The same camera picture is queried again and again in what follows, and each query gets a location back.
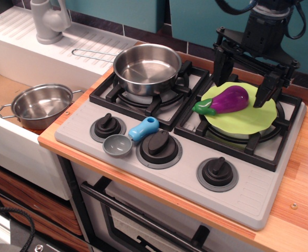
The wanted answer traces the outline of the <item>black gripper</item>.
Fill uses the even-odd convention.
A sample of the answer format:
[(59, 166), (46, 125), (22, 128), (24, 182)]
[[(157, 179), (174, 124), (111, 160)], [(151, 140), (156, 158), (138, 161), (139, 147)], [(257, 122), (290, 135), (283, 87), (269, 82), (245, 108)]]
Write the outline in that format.
[(214, 43), (215, 59), (213, 81), (217, 87), (230, 77), (237, 62), (264, 77), (255, 95), (254, 108), (261, 108), (282, 87), (291, 84), (294, 72), (300, 63), (287, 54), (280, 45), (261, 54), (242, 44), (243, 32), (224, 27), (217, 29)]

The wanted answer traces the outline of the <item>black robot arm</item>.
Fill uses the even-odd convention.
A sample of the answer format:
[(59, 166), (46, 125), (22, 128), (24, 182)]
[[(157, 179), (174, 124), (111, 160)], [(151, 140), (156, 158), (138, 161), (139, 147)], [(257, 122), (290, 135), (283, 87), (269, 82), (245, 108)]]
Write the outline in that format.
[(283, 87), (288, 87), (300, 63), (286, 53), (281, 42), (290, 37), (288, 24), (296, 8), (302, 19), (300, 1), (251, 1), (243, 9), (236, 9), (226, 1), (217, 1), (226, 13), (241, 15), (248, 12), (249, 18), (243, 32), (224, 27), (217, 29), (214, 43), (215, 60), (213, 80), (221, 86), (231, 75), (235, 62), (263, 76), (263, 82), (255, 95), (254, 107), (260, 108)]

